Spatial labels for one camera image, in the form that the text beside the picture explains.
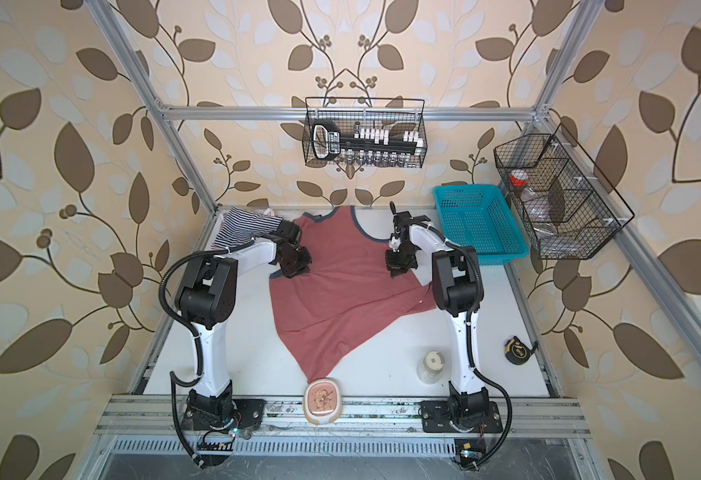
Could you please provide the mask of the maroon red garment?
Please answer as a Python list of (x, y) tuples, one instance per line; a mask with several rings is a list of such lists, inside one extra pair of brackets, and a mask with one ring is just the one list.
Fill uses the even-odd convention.
[(330, 376), (344, 356), (398, 318), (436, 308), (432, 289), (413, 272), (393, 277), (388, 244), (368, 235), (350, 206), (294, 222), (310, 252), (310, 270), (270, 276), (278, 337), (309, 382)]

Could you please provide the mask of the blue white striped tank top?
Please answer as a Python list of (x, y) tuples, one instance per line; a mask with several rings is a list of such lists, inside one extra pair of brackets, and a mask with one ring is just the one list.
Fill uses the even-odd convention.
[(278, 229), (282, 218), (232, 208), (222, 215), (222, 224), (212, 240), (212, 249), (238, 247)]

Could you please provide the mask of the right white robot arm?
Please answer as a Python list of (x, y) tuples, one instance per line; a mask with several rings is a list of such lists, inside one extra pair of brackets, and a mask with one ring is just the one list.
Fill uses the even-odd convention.
[(494, 444), (462, 449), (456, 463), (477, 471), (502, 448), (510, 434), (513, 406), (507, 390), (480, 369), (478, 312), (484, 287), (477, 253), (449, 240), (425, 215), (398, 211), (393, 202), (392, 234), (385, 252), (386, 268), (395, 277), (418, 268), (416, 253), (427, 254), (431, 264), (430, 288), (436, 308), (450, 317), (451, 373), (445, 400), (451, 430), (483, 435), (488, 422), (501, 425)]

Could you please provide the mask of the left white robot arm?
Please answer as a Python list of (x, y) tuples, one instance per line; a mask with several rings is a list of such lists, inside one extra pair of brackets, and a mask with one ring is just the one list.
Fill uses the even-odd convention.
[(288, 220), (242, 244), (196, 251), (168, 268), (158, 287), (166, 315), (192, 336), (194, 378), (170, 376), (172, 426), (180, 446), (196, 467), (204, 469), (210, 456), (202, 454), (206, 436), (236, 437), (242, 429), (260, 425), (266, 402), (234, 400), (234, 384), (226, 366), (226, 321), (238, 298), (238, 278), (262, 265), (276, 264), (287, 278), (310, 271), (310, 252), (300, 245), (302, 228)]

